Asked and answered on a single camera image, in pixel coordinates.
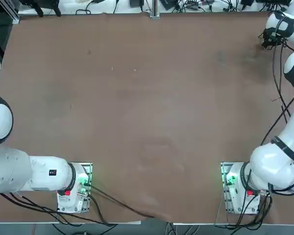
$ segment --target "robotic arm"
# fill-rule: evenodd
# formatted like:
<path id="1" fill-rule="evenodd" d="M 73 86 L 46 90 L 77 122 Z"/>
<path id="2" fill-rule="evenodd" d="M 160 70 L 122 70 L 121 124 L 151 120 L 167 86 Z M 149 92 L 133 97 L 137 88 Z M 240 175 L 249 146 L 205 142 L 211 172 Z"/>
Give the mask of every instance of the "robotic arm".
<path id="1" fill-rule="evenodd" d="M 13 114 L 0 97 L 0 144 L 10 135 Z M 0 193 L 17 191 L 57 191 L 58 210 L 82 213 L 89 210 L 90 175 L 79 163 L 53 156 L 29 156 L 0 145 Z"/>
<path id="2" fill-rule="evenodd" d="M 263 37 L 264 47 L 280 45 L 284 39 L 294 46 L 294 0 L 285 13 L 276 11 L 269 16 Z M 284 65 L 284 76 L 294 86 L 294 52 Z M 281 134 L 257 147 L 249 163 L 234 163 L 226 180 L 232 199 L 229 211 L 233 213 L 244 209 L 257 213 L 263 191 L 274 189 L 294 195 L 294 112 Z M 257 198 L 248 205 L 254 196 Z"/>

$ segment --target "cable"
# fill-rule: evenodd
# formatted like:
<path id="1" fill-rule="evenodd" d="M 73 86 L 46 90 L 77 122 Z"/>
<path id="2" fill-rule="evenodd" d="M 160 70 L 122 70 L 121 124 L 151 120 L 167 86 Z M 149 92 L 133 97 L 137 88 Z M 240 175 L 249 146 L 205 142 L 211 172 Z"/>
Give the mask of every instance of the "cable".
<path id="1" fill-rule="evenodd" d="M 99 188 L 95 187 L 95 186 L 92 186 L 90 184 L 84 184 L 85 186 L 87 187 L 92 187 L 93 189 L 95 189 L 96 191 L 102 193 L 103 195 L 105 195 L 106 197 L 110 198 L 111 200 L 113 200 L 114 202 L 124 206 L 125 208 L 128 208 L 129 210 L 133 211 L 134 213 L 138 214 L 138 215 L 141 215 L 143 217 L 147 217 L 147 218 L 154 218 L 154 216 L 151 216 L 151 215 L 148 215 L 148 214 L 144 214 L 144 213 L 141 213 L 133 208 L 131 208 L 130 206 L 128 206 L 127 204 L 115 199 L 114 197 L 108 195 L 107 193 L 103 192 L 102 190 L 100 190 Z"/>
<path id="2" fill-rule="evenodd" d="M 146 0 L 146 3 L 147 3 L 147 6 L 148 6 L 148 8 L 149 8 L 149 11 L 151 12 L 151 8 L 150 8 L 150 6 L 149 6 L 149 2 L 148 2 L 148 0 Z"/>
<path id="3" fill-rule="evenodd" d="M 264 7 L 261 8 L 259 12 L 261 12 L 266 6 L 267 6 L 267 3 L 265 3 Z"/>
<path id="4" fill-rule="evenodd" d="M 87 4 L 87 6 L 86 6 L 85 9 L 78 9 L 78 10 L 76 10 L 76 11 L 75 11 L 75 15 L 77 15 L 77 13 L 78 13 L 79 11 L 85 11 L 86 15 L 91 15 L 92 12 L 91 12 L 90 10 L 88 10 L 87 8 L 88 8 L 89 5 L 92 4 L 92 3 L 95 3 L 95 1 L 90 1 L 90 2 Z"/>
<path id="5" fill-rule="evenodd" d="M 251 175 L 251 169 L 249 170 L 249 174 L 248 174 L 248 177 L 247 177 L 247 186 L 248 186 L 248 182 L 249 182 L 249 180 L 250 180 L 250 175 Z M 245 201 L 246 201 L 246 195 L 247 195 L 247 187 L 245 188 L 245 195 L 244 195 L 243 205 L 242 205 L 242 209 L 241 209 L 241 214 L 240 214 L 240 217 L 239 217 L 239 219 L 238 219 L 236 225 L 239 225 L 239 223 L 241 222 L 241 220 L 242 220 L 242 218 L 243 218 L 243 216 L 244 216 L 244 214 L 243 214 L 243 209 L 244 209 L 244 205 L 245 205 Z"/>
<path id="6" fill-rule="evenodd" d="M 53 226 L 56 230 L 58 230 L 58 232 L 61 233 L 62 235 L 66 235 L 64 232 L 62 232 L 61 230 L 59 230 L 54 224 L 52 224 L 52 226 Z"/>
<path id="7" fill-rule="evenodd" d="M 175 229 L 174 229 L 174 227 L 173 227 L 173 225 L 171 224 L 171 223 L 169 223 L 169 226 L 172 228 L 172 230 L 171 231 L 174 231 L 174 234 L 176 235 L 176 231 L 175 231 Z"/>
<path id="8" fill-rule="evenodd" d="M 210 3 L 209 3 L 209 1 L 208 1 L 208 0 L 206 0 L 206 2 L 208 3 L 209 10 L 210 10 L 211 12 L 213 12 L 213 11 L 212 11 L 212 5 L 210 5 Z"/>
<path id="9" fill-rule="evenodd" d="M 281 53 L 280 53 L 280 80 L 279 80 L 279 91 L 280 91 L 280 93 L 281 93 L 281 85 L 282 85 L 282 54 L 283 54 L 284 42 L 285 42 L 285 39 L 283 39 L 283 41 L 282 41 Z M 283 110 L 283 105 L 282 105 L 281 100 L 280 100 L 280 106 L 281 106 L 281 110 Z M 288 120 L 286 119 L 285 114 L 283 116 L 284 116 L 284 121 L 287 124 Z"/>
<path id="10" fill-rule="evenodd" d="M 109 232 L 110 230 L 114 229 L 116 226 L 117 226 L 117 224 L 114 225 L 113 227 L 107 229 L 106 231 L 102 232 L 102 233 L 99 234 L 99 235 L 104 235 L 104 234 L 106 234 L 106 233 Z M 92 234 L 89 233 L 89 232 L 76 232 L 76 233 L 73 233 L 72 235 L 84 235 L 85 233 L 86 233 L 86 235 L 92 235 Z"/>
<path id="11" fill-rule="evenodd" d="M 0 193 L 0 195 L 1 195 L 2 197 L 4 197 L 6 200 L 8 200 L 9 202 L 11 202 L 11 203 L 13 203 L 13 204 L 15 204 L 15 205 L 17 205 L 17 206 L 19 206 L 19 207 L 23 207 L 23 208 L 26 208 L 26 209 L 30 209 L 30 210 L 32 210 L 32 211 L 36 211 L 36 212 L 48 213 L 48 212 L 45 212 L 45 211 L 43 211 L 43 210 L 39 210 L 39 209 L 37 209 L 37 208 L 33 208 L 33 207 L 29 207 L 29 206 L 25 206 L 25 205 L 23 205 L 23 204 L 20 204 L 20 203 L 14 201 L 13 199 L 9 198 L 8 196 L 6 196 L 6 195 L 3 194 L 3 193 Z M 50 210 L 50 213 L 54 213 L 54 212 L 51 212 L 52 209 L 50 209 L 50 208 L 47 208 L 47 207 L 43 207 L 43 208 L 45 208 L 45 209 L 47 209 L 47 210 Z M 78 219 L 82 219 L 82 220 L 86 220 L 86 221 L 90 221 L 90 222 L 94 222 L 94 223 L 98 223 L 98 224 L 103 224 L 103 225 L 105 225 L 105 224 L 102 223 L 102 222 L 99 222 L 99 221 L 96 221 L 96 220 L 93 220 L 93 219 L 84 218 L 84 217 L 81 217 L 81 216 L 78 216 L 78 215 L 75 215 L 75 214 L 69 214 L 69 213 L 64 213 L 64 212 L 59 212 L 59 211 L 57 211 L 56 214 L 65 214 L 65 215 L 67 215 L 67 216 L 71 216 L 71 217 L 74 217 L 74 218 L 78 218 Z"/>
<path id="12" fill-rule="evenodd" d="M 111 229 L 114 229 L 115 227 L 117 226 L 117 224 L 113 227 L 111 227 L 110 229 L 107 229 L 106 231 L 104 231 L 103 233 L 99 234 L 99 235 L 104 235 L 106 234 L 107 232 L 109 232 Z"/>
<path id="13" fill-rule="evenodd" d="M 118 3 L 119 3 L 119 0 L 116 0 L 116 6 L 115 6 L 115 8 L 114 8 L 114 10 L 113 10 L 113 14 L 116 12 L 116 9 L 117 9 L 117 5 L 118 5 Z"/>
<path id="14" fill-rule="evenodd" d="M 198 230 L 199 230 L 199 228 L 200 228 L 200 225 L 198 225 L 198 227 L 195 229 L 195 231 L 192 233 L 192 234 L 190 234 L 190 235 L 195 235 L 197 232 L 198 232 Z"/>
<path id="15" fill-rule="evenodd" d="M 184 235 L 187 235 L 189 233 L 189 231 L 194 227 L 194 225 L 192 225 L 185 233 Z"/>
<path id="16" fill-rule="evenodd" d="M 285 104 L 284 99 L 283 99 L 283 96 L 282 96 L 282 94 L 281 94 L 281 92 L 280 92 L 280 90 L 279 90 L 279 86 L 278 86 L 278 83 L 277 83 L 276 78 L 275 78 L 275 75 L 274 75 L 274 61 L 275 61 L 275 51 L 276 51 L 276 47 L 277 47 L 277 46 L 275 46 L 275 47 L 274 47 L 274 50 L 273 50 L 273 58 L 272 58 L 272 74 L 273 74 L 273 79 L 274 79 L 275 87 L 276 87 L 276 89 L 277 89 L 277 91 L 278 91 L 278 93 L 279 93 L 280 100 L 281 100 L 281 102 L 283 103 L 284 107 L 286 107 L 286 104 Z M 288 109 L 287 107 L 286 107 L 286 111 L 287 111 L 287 113 L 288 113 L 288 115 L 289 115 L 289 117 L 290 117 L 290 116 L 291 116 L 291 113 L 290 113 L 290 111 L 289 111 L 289 109 Z"/>
<path id="17" fill-rule="evenodd" d="M 292 47 L 290 47 L 290 46 L 287 44 L 286 40 L 285 40 L 285 44 L 284 44 L 284 46 L 287 47 L 288 49 L 294 51 L 294 49 L 293 49 Z"/>
<path id="18" fill-rule="evenodd" d="M 294 102 L 294 96 L 291 99 L 291 101 L 288 103 L 288 105 L 285 107 L 285 109 L 283 109 L 282 113 L 280 114 L 280 116 L 276 119 L 276 121 L 273 123 L 273 125 L 270 127 L 270 129 L 268 130 L 268 132 L 266 133 L 265 137 L 263 138 L 263 140 L 261 141 L 260 145 L 263 145 L 266 141 L 266 138 L 268 137 L 268 135 L 270 134 L 270 132 L 272 131 L 272 129 L 275 127 L 275 125 L 278 123 L 278 121 L 280 120 L 280 118 L 283 116 L 283 114 L 285 113 L 286 109 L 290 107 L 290 105 Z"/>
<path id="19" fill-rule="evenodd" d="M 22 198 L 25 199 L 25 200 L 27 200 L 27 201 L 30 202 L 30 203 L 27 203 L 27 202 L 25 202 L 25 201 L 22 201 L 22 200 L 18 199 L 13 193 L 10 193 L 10 195 L 11 195 L 15 200 L 17 200 L 17 201 L 20 202 L 20 203 L 23 203 L 23 204 L 25 204 L 25 205 L 29 205 L 29 206 L 33 206 L 33 207 L 37 207 L 37 208 L 42 209 L 43 211 L 45 211 L 46 213 L 48 213 L 50 216 L 52 216 L 53 218 L 55 218 L 57 221 L 59 221 L 61 224 L 71 225 L 71 226 L 73 226 L 73 227 L 79 227 L 79 226 L 81 226 L 81 224 L 80 224 L 80 225 L 71 224 L 68 220 L 66 220 L 66 218 L 65 218 L 63 215 L 59 214 L 59 216 L 60 216 L 60 217 L 66 222 L 66 223 L 63 223 L 59 218 L 57 218 L 56 216 L 54 216 L 54 215 L 52 214 L 52 213 L 57 213 L 56 211 L 54 211 L 54 210 L 52 210 L 52 209 L 50 209 L 50 208 L 47 208 L 47 207 L 41 207 L 41 206 L 37 205 L 36 203 L 32 202 L 31 200 L 29 200 L 28 198 L 24 197 L 24 196 L 22 196 Z"/>
<path id="20" fill-rule="evenodd" d="M 95 198 L 94 198 L 92 195 L 90 195 L 90 194 L 88 194 L 88 196 L 89 196 L 90 199 L 94 202 L 94 204 L 95 204 L 95 206 L 96 206 L 96 208 L 97 208 L 97 211 L 98 211 L 98 214 L 99 214 L 99 217 L 100 217 L 101 221 L 102 221 L 104 224 L 108 224 L 108 222 L 103 218 L 102 213 L 101 213 L 100 208 L 99 208 L 99 205 L 98 205 L 97 201 L 95 200 Z"/>

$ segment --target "tabletop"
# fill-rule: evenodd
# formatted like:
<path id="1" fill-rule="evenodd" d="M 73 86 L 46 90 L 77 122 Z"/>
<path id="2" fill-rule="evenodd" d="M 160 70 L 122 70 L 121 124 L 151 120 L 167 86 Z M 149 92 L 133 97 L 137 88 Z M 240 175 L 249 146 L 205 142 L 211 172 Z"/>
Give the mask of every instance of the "tabletop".
<path id="1" fill-rule="evenodd" d="M 257 37 L 266 18 L 24 18 L 12 29 L 0 74 L 0 96 L 15 119 L 5 145 L 92 162 L 94 184 L 141 212 L 214 223 L 220 163 L 248 161 L 280 113 L 272 51 L 261 50 Z M 282 85 L 288 102 L 294 89 Z M 54 192 L 26 196 L 56 208 Z M 143 219 L 96 197 L 108 221 Z M 94 208 L 82 216 L 98 219 Z M 53 220 L 0 197 L 0 222 L 38 221 Z M 221 202 L 218 223 L 225 222 Z M 294 197 L 275 196 L 266 223 L 294 224 Z"/>

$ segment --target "wire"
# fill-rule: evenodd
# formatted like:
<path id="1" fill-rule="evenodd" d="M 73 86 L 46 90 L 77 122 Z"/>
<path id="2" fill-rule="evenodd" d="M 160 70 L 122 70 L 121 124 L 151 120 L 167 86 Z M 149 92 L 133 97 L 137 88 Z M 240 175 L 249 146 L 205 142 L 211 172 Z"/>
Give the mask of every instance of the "wire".
<path id="1" fill-rule="evenodd" d="M 61 230 L 59 230 L 54 224 L 52 224 L 52 226 L 53 226 L 56 230 L 58 230 L 58 232 L 61 233 L 62 235 L 66 235 L 64 232 L 62 232 Z"/>
<path id="2" fill-rule="evenodd" d="M 0 193 L 0 195 L 1 195 L 2 197 L 4 197 L 6 200 L 8 200 L 9 202 L 11 202 L 11 203 L 13 203 L 13 204 L 15 204 L 15 205 L 17 205 L 17 206 L 19 206 L 19 207 L 23 207 L 23 208 L 26 208 L 26 209 L 30 209 L 30 210 L 32 210 L 32 211 L 36 211 L 36 212 L 48 213 L 48 212 L 46 212 L 46 211 L 39 210 L 39 209 L 37 209 L 37 208 L 33 208 L 33 207 L 29 207 L 29 206 L 25 206 L 25 205 L 23 205 L 23 204 L 20 204 L 20 203 L 14 201 L 13 199 L 9 198 L 7 195 L 5 195 L 5 194 L 3 194 L 3 193 Z M 47 207 L 43 207 L 43 208 L 46 209 L 46 210 L 50 210 L 50 213 L 55 213 L 55 214 L 58 214 L 58 215 L 60 215 L 60 214 L 61 214 L 61 215 L 62 215 L 62 214 L 65 214 L 65 215 L 67 215 L 67 216 L 71 216 L 71 217 L 74 217 L 74 218 L 78 218 L 78 219 L 82 219 L 82 220 L 86 220 L 86 221 L 90 221 L 90 222 L 94 222 L 94 223 L 98 223 L 98 224 L 106 225 L 106 224 L 104 224 L 104 223 L 102 223 L 102 222 L 99 222 L 99 221 L 96 221 L 96 220 L 93 220 L 93 219 L 84 218 L 84 217 L 81 217 L 81 216 L 78 216 L 78 215 L 75 215 L 75 214 L 69 214 L 69 213 L 64 213 L 64 212 L 59 212 L 59 211 L 57 211 L 57 212 L 52 212 L 53 210 L 50 209 L 50 208 L 47 208 Z"/>
<path id="3" fill-rule="evenodd" d="M 189 231 L 194 227 L 194 225 L 192 225 L 186 232 L 184 235 L 187 235 L 189 233 Z"/>
<path id="4" fill-rule="evenodd" d="M 209 10 L 210 10 L 211 12 L 213 12 L 213 11 L 212 11 L 212 5 L 210 5 L 210 3 L 209 3 L 209 1 L 208 1 L 208 0 L 206 0 L 206 2 L 208 3 Z"/>
<path id="5" fill-rule="evenodd" d="M 151 8 L 150 8 L 150 6 L 149 6 L 149 2 L 148 2 L 148 0 L 146 0 L 146 3 L 147 3 L 147 6 L 148 6 L 148 8 L 149 8 L 149 11 L 151 12 Z"/>
<path id="6" fill-rule="evenodd" d="M 294 96 L 291 99 L 291 101 L 288 103 L 288 105 L 283 109 L 282 113 L 280 114 L 280 116 L 276 119 L 276 121 L 273 123 L 273 125 L 270 127 L 270 129 L 267 131 L 265 137 L 263 138 L 263 140 L 261 141 L 260 145 L 263 145 L 266 141 L 266 138 L 268 137 L 268 135 L 270 134 L 270 132 L 273 130 L 273 128 L 276 126 L 276 124 L 278 123 L 278 121 L 280 120 L 280 118 L 283 116 L 283 114 L 286 112 L 286 109 L 290 107 L 290 105 L 294 102 Z"/>
<path id="7" fill-rule="evenodd" d="M 188 229 L 188 231 L 186 231 L 186 233 L 184 235 L 187 235 L 187 233 L 191 230 L 191 228 L 193 228 L 193 226 L 190 227 Z M 200 225 L 198 225 L 197 228 L 195 229 L 195 231 L 193 233 L 191 233 L 190 235 L 195 235 L 198 232 L 199 228 L 200 228 Z"/>
<path id="8" fill-rule="evenodd" d="M 271 191 L 275 194 L 282 195 L 282 196 L 294 196 L 294 192 L 293 193 L 286 193 L 286 194 L 280 193 L 280 192 L 286 192 L 286 191 L 291 190 L 294 187 L 294 183 L 284 189 L 273 189 L 273 186 L 271 186 L 271 187 L 272 187 Z"/>
<path id="9" fill-rule="evenodd" d="M 278 83 L 277 83 L 276 78 L 275 78 L 275 75 L 274 75 L 274 61 L 275 61 L 276 47 L 277 47 L 277 46 L 275 46 L 275 47 L 274 47 L 274 50 L 273 50 L 273 58 L 272 58 L 272 74 L 273 74 L 273 79 L 274 79 L 275 87 L 276 87 L 276 89 L 277 89 L 277 91 L 278 91 L 278 93 L 279 93 L 280 100 L 281 100 L 281 102 L 283 103 L 284 107 L 286 107 L 285 101 L 284 101 L 284 99 L 283 99 L 283 96 L 282 96 L 282 94 L 281 94 L 281 91 L 280 91 L 280 89 L 279 89 Z M 289 115 L 289 117 L 290 117 L 290 116 L 291 116 L 291 113 L 290 113 L 289 109 L 286 108 L 286 111 L 287 111 L 287 113 L 288 113 L 288 115 Z"/>
<path id="10" fill-rule="evenodd" d="M 175 231 L 175 229 L 174 229 L 174 227 L 173 227 L 173 225 L 171 224 L 171 223 L 169 223 L 169 226 L 172 228 L 172 230 L 171 231 L 174 231 L 174 234 L 176 235 L 176 231 Z"/>
<path id="11" fill-rule="evenodd" d="M 106 234 L 107 232 L 109 232 L 110 230 L 114 229 L 116 226 L 117 226 L 117 224 L 114 225 L 113 227 L 107 229 L 106 231 L 102 232 L 101 234 L 98 234 L 98 235 L 104 235 L 104 234 Z M 86 233 L 86 235 L 92 235 L 92 234 L 89 233 L 89 232 L 76 232 L 76 233 L 73 233 L 72 235 L 84 235 L 85 233 Z"/>
<path id="12" fill-rule="evenodd" d="M 118 3 L 119 3 L 119 0 L 116 0 L 116 6 L 115 6 L 115 8 L 113 10 L 113 14 L 116 13 Z"/>
<path id="13" fill-rule="evenodd" d="M 132 212 L 138 214 L 138 215 L 141 215 L 143 217 L 147 217 L 147 218 L 154 218 L 154 216 L 151 216 L 151 215 L 148 215 L 148 214 L 144 214 L 144 213 L 141 213 L 133 208 L 131 208 L 130 206 L 128 206 L 127 204 L 115 199 L 114 197 L 108 195 L 107 193 L 103 192 L 102 190 L 100 190 L 99 188 L 95 187 L 95 186 L 92 186 L 90 184 L 84 184 L 85 186 L 88 186 L 88 187 L 92 187 L 93 189 L 95 189 L 96 191 L 100 192 L 101 194 L 105 195 L 106 197 L 110 198 L 111 200 L 113 200 L 114 202 L 124 206 L 125 208 L 128 208 L 129 210 L 131 210 Z"/>
<path id="14" fill-rule="evenodd" d="M 286 40 L 285 40 L 285 47 L 287 47 L 288 49 L 294 51 L 294 49 L 292 47 L 290 47 L 287 43 L 286 43 Z"/>
<path id="15" fill-rule="evenodd" d="M 240 214 L 240 217 L 239 217 L 239 219 L 238 219 L 236 225 L 239 225 L 239 223 L 241 222 L 241 220 L 242 220 L 242 218 L 243 218 L 243 216 L 244 216 L 244 214 L 243 214 L 243 209 L 244 209 L 244 206 L 245 206 L 246 195 L 247 195 L 247 187 L 248 187 L 248 182 L 249 182 L 249 180 L 250 180 L 250 175 L 251 175 L 251 169 L 249 170 L 249 174 L 248 174 L 248 177 L 247 177 L 247 183 L 246 183 L 247 186 L 246 186 L 246 188 L 245 188 L 244 201 L 243 201 L 243 205 L 242 205 L 242 209 L 241 209 L 241 214 Z"/>
<path id="16" fill-rule="evenodd" d="M 114 229 L 115 227 L 117 226 L 117 224 L 113 227 L 111 227 L 110 229 L 107 229 L 106 231 L 104 231 L 103 233 L 99 234 L 99 235 L 104 235 L 106 234 L 107 232 L 109 232 L 111 229 Z"/>
<path id="17" fill-rule="evenodd" d="M 86 15 L 91 15 L 92 12 L 91 12 L 90 10 L 88 10 L 87 8 L 88 8 L 89 5 L 92 4 L 92 3 L 95 3 L 95 2 L 94 2 L 94 1 L 90 1 L 90 2 L 87 4 L 87 6 L 86 6 L 85 9 L 78 9 L 78 10 L 76 10 L 76 11 L 75 11 L 75 15 L 77 15 L 77 13 L 78 13 L 79 11 L 85 11 Z"/>
<path id="18" fill-rule="evenodd" d="M 59 218 L 57 218 L 56 216 L 54 216 L 54 215 L 52 214 L 52 213 L 57 213 L 56 211 L 54 211 L 54 210 L 52 210 L 52 209 L 50 209 L 50 208 L 41 207 L 41 206 L 37 205 L 36 203 L 32 202 L 31 200 L 29 200 L 28 198 L 24 197 L 24 196 L 22 196 L 22 198 L 25 199 L 25 200 L 27 200 L 27 201 L 30 202 L 30 203 L 27 203 L 27 202 L 24 202 L 24 201 L 18 199 L 13 193 L 10 193 L 10 195 L 11 195 L 15 200 L 17 200 L 17 201 L 20 202 L 20 203 L 23 203 L 23 204 L 25 204 L 25 205 L 29 205 L 29 206 L 34 206 L 34 207 L 37 207 L 37 208 L 42 209 L 43 211 L 45 211 L 46 213 L 48 213 L 50 216 L 52 216 L 53 218 L 55 218 L 57 221 L 59 221 L 61 224 L 71 225 L 71 226 L 73 226 L 73 227 L 79 227 L 79 226 L 81 226 L 81 224 L 80 224 L 80 225 L 71 224 L 68 220 L 66 220 L 66 218 L 65 218 L 63 215 L 59 214 L 59 216 L 60 216 L 60 217 L 66 222 L 66 223 L 62 222 Z"/>
<path id="19" fill-rule="evenodd" d="M 265 3 L 264 7 L 261 8 L 259 12 L 261 12 L 266 6 L 267 6 L 267 3 Z"/>
<path id="20" fill-rule="evenodd" d="M 90 199 L 94 202 L 94 204 L 95 204 L 95 206 L 96 206 L 96 208 L 97 208 L 97 211 L 98 211 L 98 214 L 99 214 L 99 217 L 100 217 L 101 221 L 102 221 L 104 224 L 108 224 L 108 222 L 103 218 L 102 213 L 101 213 L 101 211 L 100 211 L 100 207 L 99 207 L 97 201 L 95 200 L 95 198 L 94 198 L 92 195 L 90 195 L 90 194 L 88 194 L 88 196 L 89 196 Z"/>

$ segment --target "electronics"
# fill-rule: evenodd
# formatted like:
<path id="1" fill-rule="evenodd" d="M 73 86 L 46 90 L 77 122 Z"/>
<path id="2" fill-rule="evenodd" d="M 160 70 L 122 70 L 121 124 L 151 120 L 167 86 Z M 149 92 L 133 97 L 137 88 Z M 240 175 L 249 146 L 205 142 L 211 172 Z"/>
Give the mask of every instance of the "electronics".
<path id="1" fill-rule="evenodd" d="M 144 5 L 144 0 L 129 0 L 129 5 L 131 7 L 142 7 Z"/>
<path id="2" fill-rule="evenodd" d="M 160 0 L 166 10 L 174 7 L 177 4 L 177 0 Z"/>
<path id="3" fill-rule="evenodd" d="M 241 0 L 243 6 L 251 6 L 254 3 L 254 0 Z"/>
<path id="4" fill-rule="evenodd" d="M 186 8 L 194 11 L 198 11 L 199 9 L 199 3 L 197 0 L 188 0 Z"/>
<path id="5" fill-rule="evenodd" d="M 280 4 L 280 5 L 288 6 L 291 0 L 256 0 L 256 2 L 263 2 L 266 4 Z"/>

